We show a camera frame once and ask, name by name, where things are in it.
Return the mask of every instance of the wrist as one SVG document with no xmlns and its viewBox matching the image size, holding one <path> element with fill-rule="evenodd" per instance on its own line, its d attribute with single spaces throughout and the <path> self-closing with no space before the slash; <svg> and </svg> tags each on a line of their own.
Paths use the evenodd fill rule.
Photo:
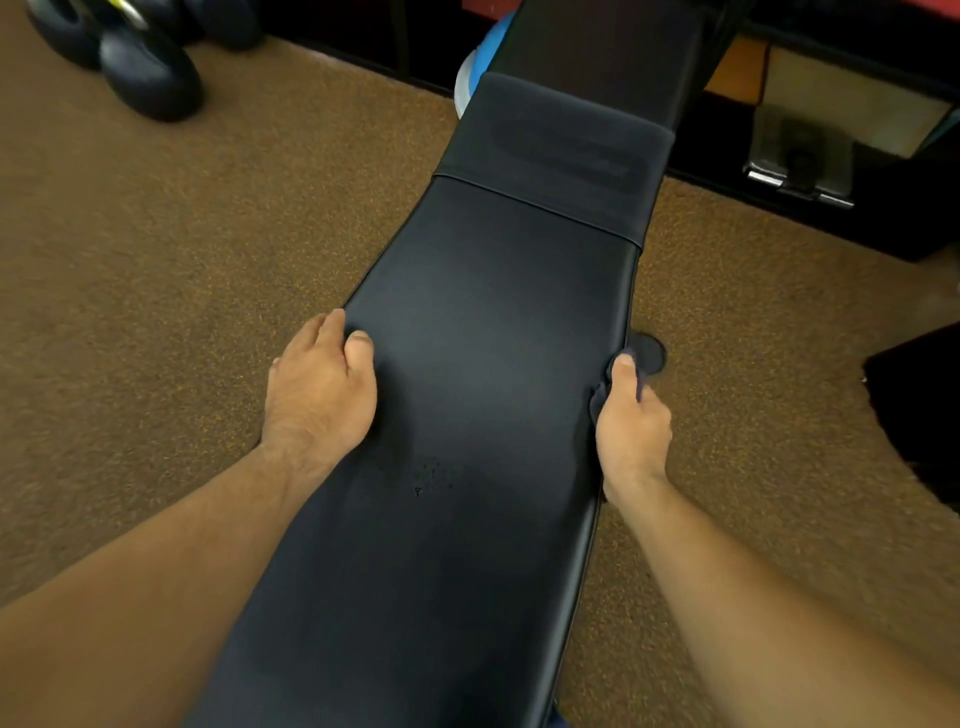
<svg viewBox="0 0 960 728">
<path fill-rule="evenodd" d="M 299 509 L 320 487 L 338 459 L 316 449 L 262 442 L 250 453 L 264 474 L 282 483 L 284 497 Z"/>
<path fill-rule="evenodd" d="M 669 508 L 678 495 L 666 474 L 637 475 L 623 484 L 613 484 L 609 500 L 633 530 L 639 530 Z"/>
</svg>

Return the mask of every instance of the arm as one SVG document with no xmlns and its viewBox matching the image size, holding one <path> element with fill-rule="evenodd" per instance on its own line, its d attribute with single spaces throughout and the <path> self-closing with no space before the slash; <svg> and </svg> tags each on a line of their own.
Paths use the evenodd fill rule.
<svg viewBox="0 0 960 728">
<path fill-rule="evenodd" d="M 364 438 L 373 346 L 344 312 L 271 367 L 261 443 L 199 490 L 0 612 L 0 725 L 175 725 L 280 537 Z"/>
<path fill-rule="evenodd" d="M 621 357 L 597 423 L 604 489 L 729 724 L 956 725 L 960 693 L 804 592 L 670 484 L 670 412 L 649 387 L 641 402 Z"/>
</svg>

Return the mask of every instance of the brown carpet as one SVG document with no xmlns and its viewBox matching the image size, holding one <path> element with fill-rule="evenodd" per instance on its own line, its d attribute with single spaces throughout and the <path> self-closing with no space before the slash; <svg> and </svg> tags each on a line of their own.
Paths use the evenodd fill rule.
<svg viewBox="0 0 960 728">
<path fill-rule="evenodd" d="M 345 299 L 456 123 L 446 99 L 280 42 L 191 55 L 207 108 L 162 126 L 0 9 L 0 600 L 252 444 L 271 358 Z M 960 680 L 960 520 L 886 442 L 859 371 L 960 318 L 955 283 L 667 182 L 634 315 L 670 346 L 679 484 Z M 578 726 L 715 720 L 609 508 L 561 698 Z"/>
</svg>

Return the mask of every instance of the weight bench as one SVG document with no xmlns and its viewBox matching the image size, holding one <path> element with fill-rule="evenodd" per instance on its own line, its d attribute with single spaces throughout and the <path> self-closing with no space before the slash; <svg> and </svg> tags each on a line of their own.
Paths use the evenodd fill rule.
<svg viewBox="0 0 960 728">
<path fill-rule="evenodd" d="M 306 503 L 188 726 L 539 728 L 601 497 L 588 400 L 695 82 L 683 0 L 527 0 L 350 297 L 364 443 Z"/>
</svg>

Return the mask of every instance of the hand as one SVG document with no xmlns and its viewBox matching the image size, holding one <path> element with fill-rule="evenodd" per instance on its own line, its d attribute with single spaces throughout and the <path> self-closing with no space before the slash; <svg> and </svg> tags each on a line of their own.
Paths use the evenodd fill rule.
<svg viewBox="0 0 960 728">
<path fill-rule="evenodd" d="M 267 382 L 260 447 L 309 493 L 366 437 L 376 409 L 373 341 L 355 331 L 344 343 L 346 318 L 338 308 L 310 319 Z"/>
<path fill-rule="evenodd" d="M 636 367 L 629 354 L 613 362 L 612 388 L 597 419 L 597 453 L 604 493 L 618 510 L 666 479 L 666 453 L 673 432 L 670 410 L 649 387 L 636 401 Z"/>
</svg>

